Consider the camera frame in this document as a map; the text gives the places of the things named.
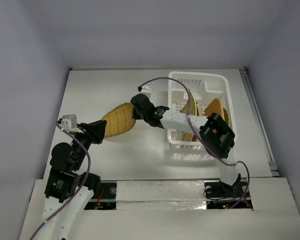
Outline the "rounded woven bamboo tray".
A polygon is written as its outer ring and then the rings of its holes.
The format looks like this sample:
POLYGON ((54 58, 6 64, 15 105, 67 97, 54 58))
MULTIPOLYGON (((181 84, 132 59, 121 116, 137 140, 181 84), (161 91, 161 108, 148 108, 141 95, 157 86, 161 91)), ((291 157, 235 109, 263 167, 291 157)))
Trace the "rounded woven bamboo tray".
POLYGON ((101 119, 106 121, 105 138, 115 137, 130 131, 136 124, 134 106, 130 102, 118 105, 101 119))

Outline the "square woven bamboo tray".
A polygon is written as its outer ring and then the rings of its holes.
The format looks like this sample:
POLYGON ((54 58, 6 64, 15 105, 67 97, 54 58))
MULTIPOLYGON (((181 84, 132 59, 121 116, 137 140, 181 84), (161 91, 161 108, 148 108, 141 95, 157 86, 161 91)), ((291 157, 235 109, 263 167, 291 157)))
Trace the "square woven bamboo tray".
MULTIPOLYGON (((183 114, 189 113, 189 115, 197 116, 198 115, 197 102, 195 101, 195 97, 191 89, 189 88, 188 90, 190 93, 190 97, 188 98, 187 103, 185 104, 185 106, 182 108, 180 112, 183 114)), ((182 140, 184 142, 196 142, 197 137, 192 133, 184 132, 182 140)))

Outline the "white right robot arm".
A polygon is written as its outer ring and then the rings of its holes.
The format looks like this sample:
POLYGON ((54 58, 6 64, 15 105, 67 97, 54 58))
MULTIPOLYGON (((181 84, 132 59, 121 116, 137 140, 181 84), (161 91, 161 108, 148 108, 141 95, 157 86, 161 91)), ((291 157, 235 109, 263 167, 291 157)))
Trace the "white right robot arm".
POLYGON ((235 145, 235 133, 222 115, 212 112, 209 116, 196 115, 196 102, 189 97, 181 111, 167 106, 155 106, 147 95, 139 93, 102 117, 105 122, 104 137, 114 137, 130 131, 137 120, 143 120, 151 127, 174 129, 195 135, 206 152, 220 162, 220 190, 225 196, 232 196, 239 189, 241 175, 235 163, 227 162, 235 145))

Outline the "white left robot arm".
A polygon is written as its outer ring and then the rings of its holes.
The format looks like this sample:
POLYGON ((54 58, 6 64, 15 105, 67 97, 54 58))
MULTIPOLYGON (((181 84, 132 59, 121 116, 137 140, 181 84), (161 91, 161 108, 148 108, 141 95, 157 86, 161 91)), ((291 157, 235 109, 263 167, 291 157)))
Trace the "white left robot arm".
POLYGON ((106 125, 106 120, 77 123, 75 115, 64 115, 56 122, 72 142, 60 142, 51 151, 42 223, 33 240, 71 239, 88 201, 100 194, 101 178, 90 172, 88 150, 103 142, 106 125))

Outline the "white plastic dish rack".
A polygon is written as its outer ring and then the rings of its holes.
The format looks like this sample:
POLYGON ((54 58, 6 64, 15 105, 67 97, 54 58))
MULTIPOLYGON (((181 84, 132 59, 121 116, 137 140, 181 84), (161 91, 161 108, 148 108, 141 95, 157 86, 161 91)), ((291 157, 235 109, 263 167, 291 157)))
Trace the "white plastic dish rack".
POLYGON ((234 133, 237 132, 229 82, 224 76, 184 71, 172 71, 168 76, 178 81, 168 81, 167 102, 170 109, 180 111, 186 105, 188 94, 182 86, 184 84, 191 90, 201 112, 204 112, 214 99, 221 99, 222 106, 227 112, 228 125, 234 133))

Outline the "round woven bamboo plate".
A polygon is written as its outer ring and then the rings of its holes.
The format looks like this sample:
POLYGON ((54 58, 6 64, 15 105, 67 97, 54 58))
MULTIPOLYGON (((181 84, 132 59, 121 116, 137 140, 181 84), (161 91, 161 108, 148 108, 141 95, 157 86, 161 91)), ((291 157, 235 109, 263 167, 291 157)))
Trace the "round woven bamboo plate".
POLYGON ((222 119, 229 125, 230 119, 227 110, 223 107, 222 100, 220 98, 215 98, 212 102, 205 108, 196 102, 196 116, 210 116, 212 113, 219 114, 222 119))

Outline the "white foam front panel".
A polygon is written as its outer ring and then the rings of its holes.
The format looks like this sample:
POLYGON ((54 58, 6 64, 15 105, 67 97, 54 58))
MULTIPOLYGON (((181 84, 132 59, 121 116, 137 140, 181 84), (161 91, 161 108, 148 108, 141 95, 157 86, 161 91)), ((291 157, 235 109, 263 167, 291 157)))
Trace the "white foam front panel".
POLYGON ((115 210, 85 210, 75 240, 300 240, 285 178, 252 178, 250 209, 206 209, 202 181, 119 181, 115 210))

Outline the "aluminium side rail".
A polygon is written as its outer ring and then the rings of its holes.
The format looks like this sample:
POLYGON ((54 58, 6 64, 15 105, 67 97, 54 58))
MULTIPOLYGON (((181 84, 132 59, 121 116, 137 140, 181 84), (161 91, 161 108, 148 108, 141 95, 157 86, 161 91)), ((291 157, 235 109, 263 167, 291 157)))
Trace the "aluminium side rail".
POLYGON ((274 158, 274 155, 273 155, 273 152, 271 149, 271 145, 270 145, 270 142, 269 142, 269 139, 268 139, 261 115, 260 115, 260 111, 259 111, 256 99, 255 99, 255 96, 254 96, 254 93, 252 90, 252 86, 251 86, 251 83, 249 80, 247 68, 246 67, 240 68, 239 73, 240 73, 241 80, 242 80, 242 83, 243 83, 243 86, 244 86, 244 89, 245 89, 245 92, 246 92, 246 95, 247 95, 247 98, 248 98, 248 101, 249 101, 249 104, 251 107, 254 121, 256 122, 258 131, 261 134, 263 145, 266 148, 266 157, 267 157, 269 168, 271 170, 272 177, 280 178, 281 175, 280 175, 277 163, 275 161, 275 158, 274 158))

